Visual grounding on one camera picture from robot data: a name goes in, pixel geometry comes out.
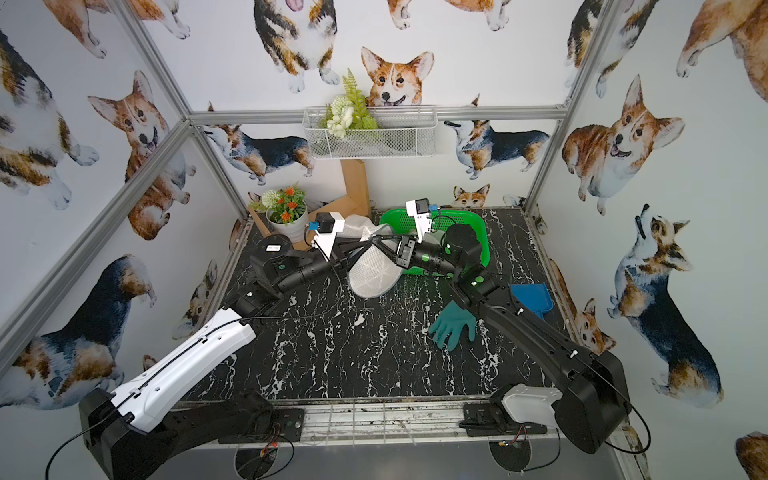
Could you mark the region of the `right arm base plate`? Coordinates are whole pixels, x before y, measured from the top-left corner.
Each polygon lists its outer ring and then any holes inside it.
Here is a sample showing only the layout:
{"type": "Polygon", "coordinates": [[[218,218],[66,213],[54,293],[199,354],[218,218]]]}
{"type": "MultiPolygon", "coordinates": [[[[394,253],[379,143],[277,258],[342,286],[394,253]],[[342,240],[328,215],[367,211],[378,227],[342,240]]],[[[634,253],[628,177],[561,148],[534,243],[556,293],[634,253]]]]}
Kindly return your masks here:
{"type": "Polygon", "coordinates": [[[500,406],[492,403],[466,403],[463,418],[458,426],[470,437],[512,435],[517,433],[543,435],[548,428],[544,425],[514,421],[500,406]]]}

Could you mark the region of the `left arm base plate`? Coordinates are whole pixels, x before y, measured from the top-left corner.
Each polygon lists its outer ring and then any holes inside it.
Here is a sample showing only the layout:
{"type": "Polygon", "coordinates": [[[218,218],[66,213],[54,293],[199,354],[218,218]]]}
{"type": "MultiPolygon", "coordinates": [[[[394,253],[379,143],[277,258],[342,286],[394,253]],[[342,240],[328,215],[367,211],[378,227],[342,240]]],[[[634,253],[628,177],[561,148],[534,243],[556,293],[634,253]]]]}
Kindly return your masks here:
{"type": "Polygon", "coordinates": [[[304,409],[277,408],[269,415],[261,414],[254,427],[245,434],[225,436],[218,439],[219,444],[264,443],[285,438],[291,442],[301,439],[305,423],[304,409]]]}

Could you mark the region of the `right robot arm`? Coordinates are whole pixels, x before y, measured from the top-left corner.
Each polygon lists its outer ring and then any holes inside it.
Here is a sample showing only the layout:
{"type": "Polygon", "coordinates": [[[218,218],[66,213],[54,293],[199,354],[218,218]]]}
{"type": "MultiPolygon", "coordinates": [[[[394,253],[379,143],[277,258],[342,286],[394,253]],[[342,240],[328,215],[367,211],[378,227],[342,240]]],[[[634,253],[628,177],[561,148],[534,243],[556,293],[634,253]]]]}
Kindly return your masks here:
{"type": "Polygon", "coordinates": [[[596,453],[628,418],[631,402],[621,361],[609,351],[594,354],[525,307],[509,283],[481,263],[483,246],[471,226],[450,226],[441,244],[378,234],[370,242],[400,267],[449,275],[456,304],[522,348],[561,392],[554,421],[580,450],[596,453]]]}

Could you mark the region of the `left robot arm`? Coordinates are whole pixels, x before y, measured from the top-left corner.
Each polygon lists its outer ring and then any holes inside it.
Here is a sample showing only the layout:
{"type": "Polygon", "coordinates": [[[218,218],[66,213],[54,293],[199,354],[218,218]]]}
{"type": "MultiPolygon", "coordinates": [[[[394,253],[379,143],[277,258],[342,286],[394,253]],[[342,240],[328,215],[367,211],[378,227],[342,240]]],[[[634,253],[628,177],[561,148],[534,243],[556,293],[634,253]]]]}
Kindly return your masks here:
{"type": "Polygon", "coordinates": [[[188,410],[177,402],[227,357],[256,338],[256,327],[298,287],[327,277],[360,239],[319,233],[308,251],[283,235],[261,239],[251,256],[253,282],[196,334],[157,364],[108,393],[97,389],[79,404],[83,441],[110,479],[147,479],[171,458],[200,445],[238,436],[266,435],[273,406],[261,395],[188,410]]]}

